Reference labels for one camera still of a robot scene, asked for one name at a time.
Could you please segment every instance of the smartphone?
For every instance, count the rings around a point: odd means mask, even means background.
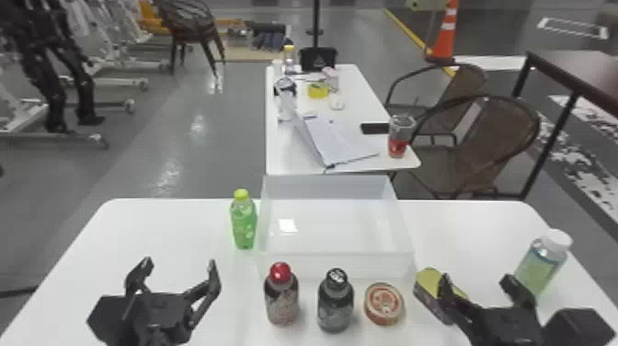
[[[362,134],[386,134],[388,122],[364,122],[360,125]]]

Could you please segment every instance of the transparent storage box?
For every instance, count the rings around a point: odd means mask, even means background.
[[[352,283],[416,273],[412,242],[386,176],[266,176],[254,249],[262,278],[276,261],[288,262],[301,283],[318,283],[335,267]]]

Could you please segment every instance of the yellow floor line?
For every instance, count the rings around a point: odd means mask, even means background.
[[[388,8],[384,9],[384,13],[391,18],[394,23],[405,32],[405,34],[407,34],[407,36],[410,37],[410,39],[412,39],[413,42],[415,42],[417,44],[418,47],[420,47],[421,50],[425,50],[427,47],[427,44],[425,44],[425,42],[423,42],[423,40],[420,39],[420,37],[414,33],[414,31],[412,31],[410,28],[408,28],[406,26],[406,24],[404,24],[401,20],[399,20],[399,18],[397,18],[393,12],[391,12]],[[427,48],[427,54],[431,54],[431,48]],[[451,67],[444,67],[442,70],[444,70],[444,73],[447,74],[448,76],[450,76],[451,78],[453,78],[455,76],[455,70],[451,69]]]

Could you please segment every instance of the white lid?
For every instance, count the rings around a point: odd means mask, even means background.
[[[559,229],[550,229],[541,237],[543,245],[553,252],[567,251],[573,245],[573,238]]]

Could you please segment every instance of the black table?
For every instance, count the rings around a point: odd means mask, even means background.
[[[520,96],[532,67],[569,88],[571,96],[555,123],[554,131],[549,136],[547,144],[534,164],[523,190],[516,196],[522,200],[530,193],[558,134],[565,127],[568,116],[579,97],[588,99],[614,117],[618,117],[618,61],[611,56],[597,51],[528,52],[526,62],[513,88],[511,94],[513,97]]]

